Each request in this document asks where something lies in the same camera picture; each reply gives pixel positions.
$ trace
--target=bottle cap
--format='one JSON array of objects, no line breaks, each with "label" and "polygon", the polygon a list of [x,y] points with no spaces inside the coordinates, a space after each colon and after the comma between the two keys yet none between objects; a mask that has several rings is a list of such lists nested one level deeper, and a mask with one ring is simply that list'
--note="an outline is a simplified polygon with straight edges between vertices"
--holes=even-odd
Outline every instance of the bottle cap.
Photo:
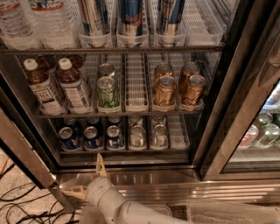
[{"label": "bottle cap", "polygon": [[24,66],[27,70],[35,70],[38,67],[38,64],[35,59],[26,59],[24,61]]},{"label": "bottle cap", "polygon": [[59,60],[59,66],[62,70],[67,70],[72,67],[71,61],[68,58],[63,58]]}]

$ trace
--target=floor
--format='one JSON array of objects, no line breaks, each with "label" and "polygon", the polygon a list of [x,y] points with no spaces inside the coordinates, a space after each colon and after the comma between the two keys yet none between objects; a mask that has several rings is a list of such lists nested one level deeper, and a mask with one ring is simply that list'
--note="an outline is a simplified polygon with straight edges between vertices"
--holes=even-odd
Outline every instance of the floor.
[{"label": "floor", "polygon": [[[0,169],[2,165],[5,163],[7,156],[0,150]],[[6,165],[4,172],[9,168],[13,162],[9,159]],[[29,192],[26,196],[21,199],[13,200],[16,197],[19,197],[29,190],[35,187],[31,192]],[[28,200],[33,200],[38,197],[42,197],[30,203],[22,203]],[[58,213],[56,216],[52,217],[48,220],[48,217],[37,219],[37,221],[33,219],[23,220],[22,218],[26,216],[24,213],[39,215],[44,213],[45,216],[48,216],[50,210],[52,208],[51,213],[56,213],[63,209],[60,203],[56,203],[56,199],[49,193],[48,190],[40,190],[18,169],[17,166],[14,166],[10,171],[8,171],[1,179],[0,179],[0,223],[4,224],[16,224],[16,223],[79,223],[80,215],[76,214],[73,220],[70,222],[72,218],[71,213],[66,213],[67,211],[62,211]]]}]

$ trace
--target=brown can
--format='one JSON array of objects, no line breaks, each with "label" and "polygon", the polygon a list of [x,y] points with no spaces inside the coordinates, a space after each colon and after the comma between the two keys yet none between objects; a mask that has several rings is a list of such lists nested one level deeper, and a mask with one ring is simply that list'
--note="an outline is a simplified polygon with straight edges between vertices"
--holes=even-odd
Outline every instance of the brown can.
[{"label": "brown can", "polygon": [[178,92],[182,94],[189,78],[194,74],[200,74],[200,67],[196,62],[190,61],[182,67],[180,77],[178,79]]},{"label": "brown can", "polygon": [[154,105],[169,107],[174,103],[176,83],[173,77],[163,76],[159,78],[155,87]]},{"label": "brown can", "polygon": [[185,105],[197,105],[203,95],[207,81],[201,75],[192,75],[183,89],[181,102]]},{"label": "brown can", "polygon": [[157,85],[159,78],[165,75],[173,76],[173,67],[163,61],[155,67],[153,87]]}]

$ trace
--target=refrigerator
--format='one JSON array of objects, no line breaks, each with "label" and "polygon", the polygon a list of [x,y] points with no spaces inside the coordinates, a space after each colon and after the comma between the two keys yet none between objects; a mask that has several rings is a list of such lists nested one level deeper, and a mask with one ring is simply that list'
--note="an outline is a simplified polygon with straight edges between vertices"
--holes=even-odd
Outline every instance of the refrigerator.
[{"label": "refrigerator", "polygon": [[[47,188],[68,209],[87,204],[82,197],[95,173],[97,152],[104,159],[112,183],[130,199],[150,204],[214,199],[247,203],[279,201],[279,159],[277,147],[237,149],[258,113],[264,109],[279,79],[280,1],[186,0],[181,36],[173,47],[157,45],[153,15],[157,1],[144,2],[144,35],[140,47],[128,48],[118,35],[116,3],[111,12],[111,42],[106,47],[80,45],[66,49],[0,49],[0,146],[40,188]],[[193,36],[191,6],[199,13],[196,28],[205,26],[210,40]],[[44,115],[28,88],[23,61],[38,55],[80,54],[91,80],[93,107],[86,114],[66,108],[62,115]],[[189,61],[199,65],[206,90],[199,108],[176,106],[158,111],[153,105],[153,73],[162,61],[170,63],[178,81],[181,67]],[[120,108],[104,113],[98,108],[97,69],[109,63],[119,74]],[[128,120],[142,116],[147,146],[130,147]],[[165,115],[168,147],[152,147],[151,119]],[[67,151],[61,147],[59,131],[64,118],[80,121],[101,117],[104,125],[111,116],[123,120],[122,150]]]}]

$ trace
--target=bottle label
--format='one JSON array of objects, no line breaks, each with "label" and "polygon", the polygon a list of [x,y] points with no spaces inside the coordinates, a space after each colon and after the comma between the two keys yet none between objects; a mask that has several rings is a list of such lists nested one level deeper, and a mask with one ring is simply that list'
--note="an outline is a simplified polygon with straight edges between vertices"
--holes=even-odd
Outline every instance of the bottle label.
[{"label": "bottle label", "polygon": [[87,86],[83,79],[77,83],[78,85],[75,87],[67,87],[67,84],[63,84],[66,97],[70,101],[73,108],[89,107],[90,101]]},{"label": "bottle label", "polygon": [[63,101],[59,98],[51,78],[38,85],[30,85],[44,109],[61,109]]},{"label": "bottle label", "polygon": [[28,0],[33,11],[55,11],[63,6],[61,0]]},{"label": "bottle label", "polygon": [[13,11],[17,7],[19,7],[19,5],[20,3],[18,0],[10,0],[10,1],[6,1],[5,3],[0,3],[0,13]]}]

